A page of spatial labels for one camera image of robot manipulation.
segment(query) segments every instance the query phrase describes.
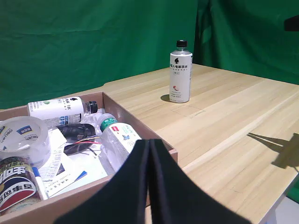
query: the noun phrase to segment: cable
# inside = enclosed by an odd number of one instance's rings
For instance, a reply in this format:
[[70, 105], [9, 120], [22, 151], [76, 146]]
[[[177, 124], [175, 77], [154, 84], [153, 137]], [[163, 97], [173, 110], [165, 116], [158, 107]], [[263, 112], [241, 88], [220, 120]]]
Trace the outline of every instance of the cable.
[[81, 141], [81, 142], [75, 142], [74, 144], [82, 144], [82, 143], [88, 143], [88, 144], [101, 144], [99, 142], [96, 141]]
[[95, 155], [95, 156], [98, 156], [96, 153], [95, 153], [95, 151], [93, 151], [90, 147], [88, 148], [90, 151], [92, 151], [93, 152], [93, 154]]
[[99, 139], [99, 138], [100, 138], [99, 136], [97, 136], [97, 137], [88, 137], [88, 138], [85, 138], [85, 139], [81, 139], [81, 140], [79, 140], [79, 141], [76, 141], [76, 143], [77, 143], [77, 142], [82, 142], [82, 141], [85, 141], [85, 140]]
[[83, 138], [83, 139], [80, 139], [79, 141], [84, 140], [84, 139], [88, 139], [88, 138], [93, 138], [93, 137], [98, 137], [98, 136], [97, 136], [97, 135], [88, 136], [88, 137], [85, 137], [85, 138]]

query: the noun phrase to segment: cardboard box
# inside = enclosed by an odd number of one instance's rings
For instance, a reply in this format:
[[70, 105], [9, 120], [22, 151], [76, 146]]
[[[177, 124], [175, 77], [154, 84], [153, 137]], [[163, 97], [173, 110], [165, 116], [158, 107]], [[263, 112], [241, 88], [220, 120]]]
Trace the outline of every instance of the cardboard box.
[[[125, 110], [122, 106], [112, 100], [103, 92], [96, 92], [80, 96], [84, 101], [95, 100], [99, 108], [105, 108], [107, 113], [113, 114], [119, 122], [130, 124], [142, 139], [160, 139], [160, 137], [145, 126], [141, 121]], [[0, 120], [17, 116], [27, 116], [27, 107], [21, 106], [3, 110], [0, 112]], [[164, 144], [174, 158], [178, 161], [178, 153], [173, 147], [164, 141]], [[107, 176], [98, 181], [84, 185], [77, 189], [68, 191], [48, 200], [36, 203], [22, 210], [15, 211], [0, 217], [0, 223], [20, 224], [20, 223], [39, 223], [50, 224], [62, 214], [76, 208], [82, 202], [86, 201], [98, 190], [100, 190], [112, 176]]]

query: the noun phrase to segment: bottle cap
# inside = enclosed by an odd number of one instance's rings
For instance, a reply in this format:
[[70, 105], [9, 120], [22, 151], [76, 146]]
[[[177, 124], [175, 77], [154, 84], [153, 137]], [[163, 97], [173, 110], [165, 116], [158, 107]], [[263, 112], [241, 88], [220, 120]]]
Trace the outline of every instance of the bottle cap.
[[185, 41], [185, 40], [179, 40], [179, 41], [177, 41], [177, 47], [178, 48], [185, 48], [185, 47], [187, 47], [187, 41]]
[[90, 111], [91, 111], [91, 113], [98, 112], [98, 104], [97, 104], [96, 101], [89, 101], [89, 105], [90, 105]]

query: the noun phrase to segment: white bottle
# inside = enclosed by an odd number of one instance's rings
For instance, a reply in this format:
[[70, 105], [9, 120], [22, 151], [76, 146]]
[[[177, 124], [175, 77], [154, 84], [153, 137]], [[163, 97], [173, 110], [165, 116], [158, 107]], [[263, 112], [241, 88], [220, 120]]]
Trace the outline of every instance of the white bottle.
[[28, 115], [44, 120], [48, 128], [80, 122], [86, 114], [96, 113], [96, 101], [84, 102], [80, 97], [31, 102]]
[[115, 170], [122, 166], [140, 138], [131, 125], [119, 123], [110, 113], [104, 113], [98, 120], [103, 132], [101, 142], [104, 152]]
[[186, 50], [187, 41], [177, 41], [177, 50], [170, 53], [169, 99], [184, 103], [190, 99], [192, 53]]

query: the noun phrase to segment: bottle label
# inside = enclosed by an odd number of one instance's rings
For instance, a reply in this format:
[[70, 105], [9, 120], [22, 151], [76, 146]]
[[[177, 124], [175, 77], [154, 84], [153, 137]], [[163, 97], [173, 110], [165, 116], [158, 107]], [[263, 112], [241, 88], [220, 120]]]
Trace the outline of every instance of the bottle label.
[[131, 125], [116, 123], [109, 126], [111, 132], [116, 136], [118, 141], [125, 147], [128, 153], [134, 148], [137, 140], [141, 139]]
[[169, 99], [172, 102], [183, 103], [190, 98], [190, 81], [192, 70], [192, 54], [170, 54], [170, 86]]
[[79, 97], [70, 97], [28, 103], [28, 112], [50, 128], [80, 122], [84, 108]]
[[106, 127], [108, 127], [110, 124], [114, 124], [114, 123], [117, 123], [116, 119], [114, 119], [114, 118], [107, 118], [100, 125], [100, 130], [103, 132]]

